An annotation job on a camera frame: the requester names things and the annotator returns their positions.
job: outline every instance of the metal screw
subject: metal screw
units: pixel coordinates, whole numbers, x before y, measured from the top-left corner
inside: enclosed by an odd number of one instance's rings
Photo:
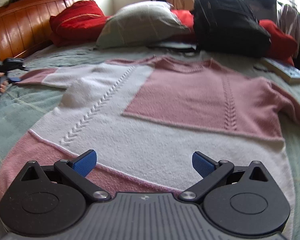
[[[181,198],[187,199],[187,200],[195,199],[196,196],[197,195],[192,191],[184,191],[180,194]]]
[[[105,199],[109,196],[109,194],[105,191],[99,190],[93,193],[93,196],[97,199]]]

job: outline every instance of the pink and white sweater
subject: pink and white sweater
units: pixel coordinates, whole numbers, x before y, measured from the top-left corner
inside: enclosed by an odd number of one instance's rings
[[[0,199],[28,160],[51,165],[87,149],[98,153],[88,178],[116,191],[180,192],[201,177],[196,150],[235,165],[260,160],[285,193],[294,185],[278,112],[300,124],[300,104],[265,78],[248,78],[213,60],[112,60],[35,70],[20,85],[66,88],[60,104],[14,146],[0,168]]]

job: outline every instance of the backpack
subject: backpack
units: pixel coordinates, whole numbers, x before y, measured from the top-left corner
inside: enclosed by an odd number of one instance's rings
[[[195,0],[191,13],[199,49],[264,57],[271,45],[244,0]]]

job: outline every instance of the mattress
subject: mattress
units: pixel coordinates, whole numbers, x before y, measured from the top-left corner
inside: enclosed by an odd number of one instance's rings
[[[144,47],[93,50],[93,43],[67,48],[50,46],[39,51],[25,62],[30,69],[74,66],[79,64],[97,64],[111,58],[140,59],[152,55],[169,55],[181,60],[199,60],[212,57],[220,64],[232,68],[250,77],[264,76],[291,93],[300,102],[300,85],[289,86],[280,77],[254,68],[256,59],[228,54],[201,52],[196,55],[184,55],[164,49]],[[13,76],[21,75],[14,71]],[[11,86],[0,100],[0,164],[9,150],[23,134],[45,113],[52,110],[61,100],[64,90],[45,86]],[[286,152],[289,158],[296,193],[293,239],[300,239],[300,127],[286,116],[280,115],[282,133],[286,140]]]

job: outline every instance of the ribbed gray panel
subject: ribbed gray panel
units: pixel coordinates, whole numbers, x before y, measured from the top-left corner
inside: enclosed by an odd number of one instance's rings
[[[3,240],[29,240],[7,234]],[[40,240],[239,240],[213,228],[194,204],[171,193],[118,193],[114,200],[95,203],[69,230]],[[275,235],[262,240],[285,240]]]

